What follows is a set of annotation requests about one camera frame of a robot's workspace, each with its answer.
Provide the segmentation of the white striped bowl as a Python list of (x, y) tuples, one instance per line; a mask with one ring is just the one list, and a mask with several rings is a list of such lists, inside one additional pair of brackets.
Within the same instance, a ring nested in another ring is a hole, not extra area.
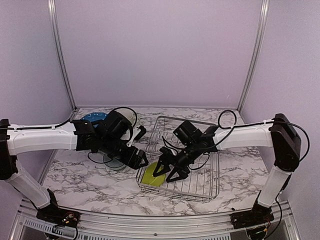
[(126, 167), (124, 163), (116, 158), (110, 158), (107, 154), (103, 155), (103, 163), (106, 166), (106, 169), (113, 171), (119, 171)]

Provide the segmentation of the blue dotted plate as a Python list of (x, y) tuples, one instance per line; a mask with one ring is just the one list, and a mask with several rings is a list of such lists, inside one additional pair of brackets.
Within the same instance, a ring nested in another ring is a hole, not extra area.
[(86, 114), (81, 120), (86, 120), (91, 122), (91, 124), (96, 127), (100, 121), (103, 121), (108, 116), (107, 113), (104, 112), (92, 112)]

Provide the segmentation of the aluminium frame post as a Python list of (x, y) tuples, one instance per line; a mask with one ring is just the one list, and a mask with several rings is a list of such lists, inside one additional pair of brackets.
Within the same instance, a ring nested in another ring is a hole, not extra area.
[(66, 61), (63, 54), (63, 48), (60, 38), (60, 32), (59, 32), (59, 24), (58, 24), (58, 16), (57, 16), (57, 10), (56, 10), (56, 1), (55, 0), (48, 0), (48, 11), (49, 11), (49, 17), (51, 21), (51, 27), (52, 27), (52, 33), (55, 43), (55, 49), (57, 53), (57, 59), (59, 68), (62, 75), (62, 80), (64, 84), (64, 88), (66, 91), (67, 99), (69, 102), (69, 105), (72, 109), (72, 111), (75, 111), (77, 109), (75, 99), (72, 93), (71, 84), (69, 81)]
[(264, 41), (264, 35), (266, 31), (266, 25), (267, 25), (267, 19), (268, 19), (268, 12), (270, 7), (270, 1), (269, 0), (262, 0), (261, 1), (261, 7), (260, 7), (260, 14), (258, 19), (258, 25), (257, 25), (257, 31), (256, 31), (256, 37), (254, 41), (253, 46), (253, 52), (251, 55), (248, 71), (246, 74), (244, 86), (240, 95), (240, 99), (237, 105), (237, 111), (239, 113), (242, 112), (242, 110), (245, 107), (245, 103), (250, 91), (251, 84), (254, 79), (255, 70), (257, 67), (260, 51), (263, 45)]

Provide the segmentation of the right aluminium frame post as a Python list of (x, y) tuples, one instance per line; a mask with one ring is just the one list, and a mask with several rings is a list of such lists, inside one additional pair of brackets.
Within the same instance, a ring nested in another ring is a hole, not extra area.
[(245, 103), (250, 91), (251, 84), (254, 79), (255, 70), (257, 67), (260, 51), (263, 45), (264, 41), (264, 35), (266, 31), (266, 25), (267, 25), (267, 19), (268, 19), (268, 12), (270, 7), (270, 1), (269, 0), (262, 0), (261, 1), (261, 7), (260, 7), (260, 14), (258, 19), (258, 25), (257, 25), (257, 31), (256, 31), (256, 37), (254, 41), (253, 46), (253, 52), (251, 55), (248, 71), (246, 74), (244, 86), (240, 95), (240, 99), (237, 105), (237, 111), (239, 113), (242, 112), (242, 110), (245, 107)]

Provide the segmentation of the left aluminium frame post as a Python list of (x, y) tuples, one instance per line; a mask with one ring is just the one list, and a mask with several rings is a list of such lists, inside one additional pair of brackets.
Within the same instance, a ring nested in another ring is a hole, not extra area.
[(57, 59), (59, 68), (62, 75), (62, 80), (64, 84), (64, 88), (66, 91), (67, 99), (69, 102), (69, 105), (72, 109), (72, 111), (75, 111), (77, 109), (75, 99), (72, 93), (71, 84), (69, 81), (66, 61), (63, 54), (63, 48), (60, 38), (60, 32), (59, 32), (59, 24), (58, 24), (58, 16), (57, 16), (57, 10), (56, 10), (56, 1), (55, 0), (48, 0), (48, 11), (49, 11), (49, 17), (51, 21), (51, 27), (52, 27), (52, 33), (55, 43), (55, 49), (57, 53)]

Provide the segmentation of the lime green bowl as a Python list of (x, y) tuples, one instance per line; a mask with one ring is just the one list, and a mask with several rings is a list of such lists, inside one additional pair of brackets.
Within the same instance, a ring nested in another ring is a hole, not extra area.
[(157, 166), (157, 163), (154, 162), (146, 168), (141, 180), (142, 184), (153, 186), (153, 187), (160, 187), (164, 183), (166, 178), (165, 174), (162, 174), (156, 177), (153, 176), (153, 172), (156, 169), (156, 166)]

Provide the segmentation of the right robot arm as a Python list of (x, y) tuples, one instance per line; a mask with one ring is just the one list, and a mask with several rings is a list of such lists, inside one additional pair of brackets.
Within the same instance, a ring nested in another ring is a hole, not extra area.
[(272, 205), (278, 194), (286, 187), (291, 175), (302, 161), (302, 140), (297, 132), (298, 125), (290, 122), (283, 113), (260, 122), (223, 127), (209, 126), (205, 131), (198, 129), (191, 121), (184, 120), (173, 134), (183, 144), (177, 153), (168, 143), (160, 148), (160, 157), (152, 175), (167, 174), (167, 182), (186, 179), (190, 165), (205, 153), (228, 149), (255, 148), (258, 151), (273, 151), (274, 162), (267, 166), (268, 177), (258, 193), (251, 209), (233, 213), (230, 216), (235, 228), (273, 220)]

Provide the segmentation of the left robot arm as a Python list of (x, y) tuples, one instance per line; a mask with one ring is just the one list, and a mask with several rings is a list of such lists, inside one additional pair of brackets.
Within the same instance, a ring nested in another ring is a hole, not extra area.
[(54, 150), (102, 152), (137, 170), (148, 164), (143, 150), (134, 146), (146, 134), (138, 116), (129, 119), (119, 108), (97, 119), (68, 119), (48, 125), (18, 125), (0, 121), (0, 179), (28, 198), (53, 223), (63, 219), (54, 193), (23, 167), (20, 156), (42, 157)]

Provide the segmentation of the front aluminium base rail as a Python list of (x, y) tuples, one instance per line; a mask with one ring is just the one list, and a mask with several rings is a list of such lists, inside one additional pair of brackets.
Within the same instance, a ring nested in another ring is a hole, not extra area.
[(235, 228), (236, 211), (185, 216), (125, 215), (79, 210), (77, 228), (40, 220), (32, 204), (23, 199), (9, 234), (10, 240), (249, 240), (268, 227), (268, 240), (300, 240), (287, 201), (274, 204), (273, 221)]

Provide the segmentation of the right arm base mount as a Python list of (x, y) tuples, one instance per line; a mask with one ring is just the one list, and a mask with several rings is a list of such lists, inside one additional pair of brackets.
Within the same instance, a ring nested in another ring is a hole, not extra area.
[(234, 229), (241, 229), (268, 223), (275, 218), (271, 208), (262, 207), (232, 213), (230, 219)]

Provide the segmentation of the pale green mug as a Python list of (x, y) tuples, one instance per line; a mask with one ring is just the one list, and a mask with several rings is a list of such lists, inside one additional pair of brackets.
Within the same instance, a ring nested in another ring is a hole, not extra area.
[(126, 117), (132, 124), (132, 126), (135, 125), (136, 116), (135, 113), (127, 108), (121, 108), (117, 110), (120, 114), (122, 114), (124, 117)]

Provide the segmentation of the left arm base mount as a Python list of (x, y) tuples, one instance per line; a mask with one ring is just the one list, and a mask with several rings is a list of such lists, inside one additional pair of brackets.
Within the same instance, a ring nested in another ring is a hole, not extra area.
[(59, 208), (57, 211), (37, 211), (36, 218), (59, 226), (75, 228), (80, 220), (80, 213), (74, 210)]

